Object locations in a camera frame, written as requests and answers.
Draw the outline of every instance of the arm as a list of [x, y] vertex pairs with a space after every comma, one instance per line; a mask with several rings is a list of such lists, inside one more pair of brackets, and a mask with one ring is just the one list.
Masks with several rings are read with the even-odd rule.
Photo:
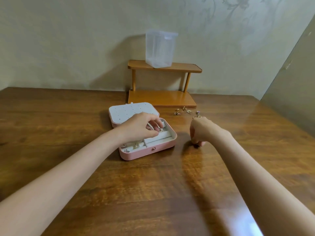
[[158, 125], [156, 115], [136, 114], [0, 202], [0, 235], [40, 235], [115, 149], [157, 136]]
[[205, 117], [191, 122], [194, 144], [210, 142], [228, 168], [264, 235], [315, 235], [315, 215], [260, 166], [232, 137]]

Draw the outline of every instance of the pink jewelry box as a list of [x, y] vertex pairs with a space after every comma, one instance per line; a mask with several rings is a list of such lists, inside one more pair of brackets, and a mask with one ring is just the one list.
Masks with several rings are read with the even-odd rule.
[[[110, 107], [108, 111], [114, 128], [127, 121], [136, 113], [145, 112], [160, 116], [159, 112], [150, 103], [117, 105]], [[158, 136], [138, 141], [138, 146], [136, 146], [136, 142], [125, 143], [118, 148], [121, 158], [133, 160], [175, 146], [176, 132], [163, 118], [160, 118], [160, 120], [163, 122], [164, 127]]]

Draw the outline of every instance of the hand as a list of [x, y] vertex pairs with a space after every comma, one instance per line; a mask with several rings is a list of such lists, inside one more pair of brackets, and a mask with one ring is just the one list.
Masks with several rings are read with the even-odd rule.
[[156, 137], [159, 134], [159, 127], [163, 128], [162, 121], [157, 115], [149, 113], [139, 113], [133, 115], [117, 129], [124, 135], [124, 143], [142, 141], [145, 138]]
[[206, 117], [194, 118], [190, 124], [190, 137], [193, 144], [202, 147], [205, 142], [211, 144], [218, 138], [230, 134]]

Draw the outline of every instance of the clear plastic box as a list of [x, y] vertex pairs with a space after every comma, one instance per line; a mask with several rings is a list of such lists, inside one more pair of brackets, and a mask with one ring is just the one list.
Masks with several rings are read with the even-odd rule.
[[146, 63], [154, 68], [170, 67], [178, 33], [159, 30], [146, 31]]

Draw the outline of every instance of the jewelry box lid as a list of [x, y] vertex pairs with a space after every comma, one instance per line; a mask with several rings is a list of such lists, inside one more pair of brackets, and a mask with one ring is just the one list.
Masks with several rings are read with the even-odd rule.
[[127, 121], [136, 113], [150, 113], [159, 116], [159, 112], [150, 103], [130, 103], [124, 105], [112, 106], [108, 109], [111, 121], [115, 124], [121, 124]]

